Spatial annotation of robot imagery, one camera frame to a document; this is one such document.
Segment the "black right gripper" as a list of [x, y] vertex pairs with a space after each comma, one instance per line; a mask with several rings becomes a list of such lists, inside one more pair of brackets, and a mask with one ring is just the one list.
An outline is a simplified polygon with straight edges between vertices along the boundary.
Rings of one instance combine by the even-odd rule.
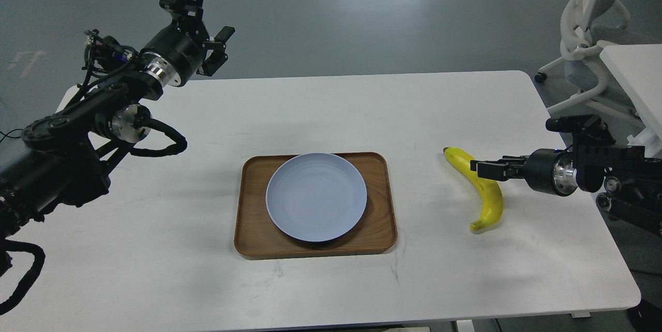
[[504, 155], [496, 161], [470, 161], [470, 170], [478, 177], [499, 182], [525, 179], [535, 191], [569, 196], [577, 190], [576, 169], [572, 155], [558, 149], [538, 149], [531, 155]]

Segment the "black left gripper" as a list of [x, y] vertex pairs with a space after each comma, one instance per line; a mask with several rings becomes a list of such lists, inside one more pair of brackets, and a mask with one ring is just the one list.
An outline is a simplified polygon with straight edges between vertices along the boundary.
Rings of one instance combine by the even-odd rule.
[[224, 26], [211, 40], [203, 23], [204, 0], [159, 0], [159, 7], [172, 17], [172, 23], [153, 37], [140, 52], [145, 63], [142, 72], [161, 87], [182, 87], [192, 75], [213, 76], [229, 59], [227, 42], [233, 26]]

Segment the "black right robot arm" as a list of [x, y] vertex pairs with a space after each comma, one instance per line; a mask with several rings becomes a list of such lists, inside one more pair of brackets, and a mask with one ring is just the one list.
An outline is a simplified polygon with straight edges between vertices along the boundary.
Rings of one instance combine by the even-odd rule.
[[660, 159], [646, 157], [644, 146], [616, 144], [607, 123], [597, 115], [553, 117], [545, 126], [548, 131], [570, 134], [570, 147], [471, 161], [470, 169], [478, 177], [494, 181], [523, 179], [532, 190], [542, 193], [595, 193], [600, 211], [660, 236]]

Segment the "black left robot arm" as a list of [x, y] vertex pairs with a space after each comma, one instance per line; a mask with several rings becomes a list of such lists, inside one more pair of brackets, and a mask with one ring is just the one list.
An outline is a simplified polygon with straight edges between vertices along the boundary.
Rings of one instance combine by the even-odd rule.
[[182, 134], [151, 116], [142, 99], [158, 100], [166, 85], [194, 74], [212, 76], [229, 58], [234, 28], [211, 37], [204, 0], [159, 0], [172, 22], [136, 51], [113, 37], [86, 31], [86, 76], [64, 108], [24, 127], [26, 151], [2, 167], [2, 250], [30, 220], [60, 203], [80, 207], [109, 192], [109, 175], [127, 155], [168, 157], [184, 152]]

